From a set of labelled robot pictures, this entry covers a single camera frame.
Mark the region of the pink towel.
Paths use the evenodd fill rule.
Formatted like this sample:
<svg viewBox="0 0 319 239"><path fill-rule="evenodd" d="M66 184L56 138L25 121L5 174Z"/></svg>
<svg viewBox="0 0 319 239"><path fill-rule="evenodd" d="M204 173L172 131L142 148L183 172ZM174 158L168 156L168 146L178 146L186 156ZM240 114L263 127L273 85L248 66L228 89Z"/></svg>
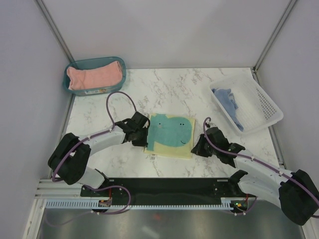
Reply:
<svg viewBox="0 0 319 239"><path fill-rule="evenodd" d="M110 87L120 83L123 77L119 61L91 70L78 70L74 67L68 67L66 73L70 79L68 87L70 90Z"/></svg>

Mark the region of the white perforated plastic basket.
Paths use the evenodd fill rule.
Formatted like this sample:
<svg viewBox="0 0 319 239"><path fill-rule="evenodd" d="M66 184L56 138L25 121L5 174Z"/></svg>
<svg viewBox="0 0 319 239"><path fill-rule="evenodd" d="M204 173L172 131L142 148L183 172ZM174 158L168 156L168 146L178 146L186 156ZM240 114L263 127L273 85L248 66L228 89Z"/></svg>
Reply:
<svg viewBox="0 0 319 239"><path fill-rule="evenodd" d="M240 131L235 125L224 107L215 97L212 89L231 89L238 105L236 117L243 125L243 131ZM248 135L266 129L284 117L280 108L253 79L252 75L238 73L224 76L210 83L209 92L213 102L218 105L222 114L239 135Z"/></svg>

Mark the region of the teal transparent plastic bin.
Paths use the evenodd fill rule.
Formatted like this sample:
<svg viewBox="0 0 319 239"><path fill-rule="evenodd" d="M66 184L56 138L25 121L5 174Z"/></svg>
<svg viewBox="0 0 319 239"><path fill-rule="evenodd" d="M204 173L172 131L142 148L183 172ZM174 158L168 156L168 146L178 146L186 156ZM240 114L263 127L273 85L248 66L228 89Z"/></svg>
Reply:
<svg viewBox="0 0 319 239"><path fill-rule="evenodd" d="M120 57L77 60L65 68L62 85L77 96L108 94L122 88L126 75L126 65Z"/></svg>

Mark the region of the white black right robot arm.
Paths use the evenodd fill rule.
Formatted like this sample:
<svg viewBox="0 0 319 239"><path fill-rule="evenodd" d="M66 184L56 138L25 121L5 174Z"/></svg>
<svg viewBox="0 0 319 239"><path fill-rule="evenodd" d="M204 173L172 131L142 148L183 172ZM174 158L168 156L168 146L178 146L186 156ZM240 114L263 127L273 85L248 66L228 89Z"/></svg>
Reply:
<svg viewBox="0 0 319 239"><path fill-rule="evenodd" d="M285 216L303 226L319 210L319 191L309 174L292 172L254 156L245 147L227 140L217 127L207 129L199 137L191 153L211 157L237 171L230 176L228 191L256 196L279 207Z"/></svg>

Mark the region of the yellow green towel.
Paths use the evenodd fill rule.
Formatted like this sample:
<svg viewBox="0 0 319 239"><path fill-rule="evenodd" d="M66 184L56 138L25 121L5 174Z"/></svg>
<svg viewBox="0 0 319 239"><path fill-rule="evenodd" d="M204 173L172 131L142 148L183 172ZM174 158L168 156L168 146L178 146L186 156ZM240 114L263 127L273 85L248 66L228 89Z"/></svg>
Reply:
<svg viewBox="0 0 319 239"><path fill-rule="evenodd" d="M194 118L152 114L145 153L191 159L194 127Z"/></svg>

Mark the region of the aluminium frame rail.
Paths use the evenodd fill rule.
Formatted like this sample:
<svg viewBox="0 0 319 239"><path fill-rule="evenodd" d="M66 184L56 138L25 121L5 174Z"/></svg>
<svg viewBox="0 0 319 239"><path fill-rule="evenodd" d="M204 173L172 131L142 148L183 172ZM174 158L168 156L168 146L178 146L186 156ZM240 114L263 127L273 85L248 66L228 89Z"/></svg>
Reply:
<svg viewBox="0 0 319 239"><path fill-rule="evenodd" d="M52 182L51 179L40 179L35 193L36 199L74 199L79 198L81 184L68 185L65 182Z"/></svg>

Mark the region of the blue towel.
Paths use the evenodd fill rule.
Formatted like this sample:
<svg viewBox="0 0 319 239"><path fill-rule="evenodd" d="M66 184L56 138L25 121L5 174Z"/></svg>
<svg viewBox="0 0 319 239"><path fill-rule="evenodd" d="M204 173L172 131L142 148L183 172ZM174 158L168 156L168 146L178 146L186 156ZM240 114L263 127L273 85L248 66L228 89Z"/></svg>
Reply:
<svg viewBox="0 0 319 239"><path fill-rule="evenodd" d="M238 105L236 104L234 94L231 89L212 89L215 97L224 107L226 112L229 114L231 119L234 121L235 125L238 127L240 131L244 130L243 125L239 122L236 117L236 110L238 109Z"/></svg>

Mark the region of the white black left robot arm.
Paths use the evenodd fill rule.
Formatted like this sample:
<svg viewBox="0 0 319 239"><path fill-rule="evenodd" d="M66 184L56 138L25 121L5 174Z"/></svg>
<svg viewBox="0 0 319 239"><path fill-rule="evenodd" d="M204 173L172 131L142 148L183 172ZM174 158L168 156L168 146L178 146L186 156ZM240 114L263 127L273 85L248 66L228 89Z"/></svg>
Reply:
<svg viewBox="0 0 319 239"><path fill-rule="evenodd" d="M89 158L108 147L131 142L133 146L146 147L150 119L139 112L132 118L116 122L108 129L87 136L68 133L63 136L48 160L55 175L68 185L80 183L89 186L97 196L109 191L107 177L98 169L88 166Z"/></svg>

